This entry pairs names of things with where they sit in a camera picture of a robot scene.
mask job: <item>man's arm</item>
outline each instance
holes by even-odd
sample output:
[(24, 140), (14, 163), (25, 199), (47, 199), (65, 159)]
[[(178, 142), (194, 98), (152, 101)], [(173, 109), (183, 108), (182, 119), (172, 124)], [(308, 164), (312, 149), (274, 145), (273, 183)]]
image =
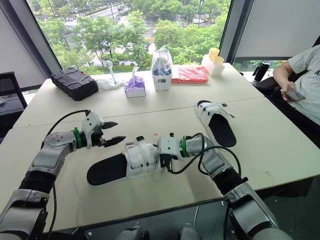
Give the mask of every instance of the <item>man's arm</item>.
[[(289, 74), (293, 71), (294, 70), (292, 69), (288, 61), (282, 63), (280, 66), (276, 67), (273, 70), (273, 78), (280, 85), (283, 92), (290, 91), (295, 88), (295, 84), (292, 81), (288, 80)], [(290, 99), (287, 98), (284, 94), (282, 94), (282, 97), (285, 101), (290, 101)]]

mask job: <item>window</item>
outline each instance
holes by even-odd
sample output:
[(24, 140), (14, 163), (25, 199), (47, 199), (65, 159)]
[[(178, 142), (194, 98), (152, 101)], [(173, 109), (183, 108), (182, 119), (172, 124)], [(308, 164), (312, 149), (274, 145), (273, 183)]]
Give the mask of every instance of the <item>window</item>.
[(276, 67), (285, 63), (287, 60), (240, 60), (239, 58), (235, 58), (235, 60), (232, 63), (232, 66), (239, 72), (253, 72), (255, 71), (256, 67), (258, 67), (258, 65), (263, 61), (271, 63), (268, 71), (272, 72)]
[(253, 73), (255, 69), (258, 67), (258, 65), (263, 62), (267, 61), (270, 63), (270, 67), (267, 70), (267, 72), (264, 74), (262, 80), (272, 77), (273, 71), (276, 67), (280, 66), (282, 63), (286, 62), (287, 60), (256, 60), (256, 59), (250, 59), (250, 60), (243, 60), (243, 58), (235, 58), (235, 60), (232, 63), (232, 66), (238, 70), (238, 72), (243, 73), (243, 76), (245, 79), (247, 79), (249, 82), (254, 81)]
[(174, 64), (219, 48), (231, 0), (27, 0), (63, 68), (90, 75), (149, 70), (166, 45)]

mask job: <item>white t-shirt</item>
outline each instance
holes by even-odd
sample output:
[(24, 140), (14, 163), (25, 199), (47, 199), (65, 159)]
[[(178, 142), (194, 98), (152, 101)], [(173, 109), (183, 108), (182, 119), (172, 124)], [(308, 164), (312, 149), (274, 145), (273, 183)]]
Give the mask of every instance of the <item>white t-shirt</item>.
[(293, 71), (307, 72), (296, 82), (296, 90), (305, 99), (288, 103), (300, 113), (320, 125), (320, 45), (314, 46), (288, 60)]

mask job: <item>purple tissue box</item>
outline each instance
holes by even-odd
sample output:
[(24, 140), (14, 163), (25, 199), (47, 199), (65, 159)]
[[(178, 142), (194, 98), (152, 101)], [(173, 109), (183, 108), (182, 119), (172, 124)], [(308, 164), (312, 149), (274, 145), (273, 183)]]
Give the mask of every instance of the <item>purple tissue box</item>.
[(125, 83), (124, 91), (128, 99), (144, 97), (146, 95), (144, 79), (139, 76), (134, 76), (134, 78), (132, 77)]

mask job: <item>slipper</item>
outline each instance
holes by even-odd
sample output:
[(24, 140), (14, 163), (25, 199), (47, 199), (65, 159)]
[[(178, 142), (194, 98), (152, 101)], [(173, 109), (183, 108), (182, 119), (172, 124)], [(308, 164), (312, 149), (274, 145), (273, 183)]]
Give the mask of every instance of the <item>slipper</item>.
[(164, 171), (161, 168), (157, 145), (146, 143), (143, 136), (136, 138), (138, 145), (128, 142), (124, 153), (101, 160), (92, 165), (86, 180), (93, 188), (120, 183)]
[(229, 125), (231, 115), (220, 104), (202, 100), (197, 103), (197, 113), (215, 146), (233, 147), (236, 137)]

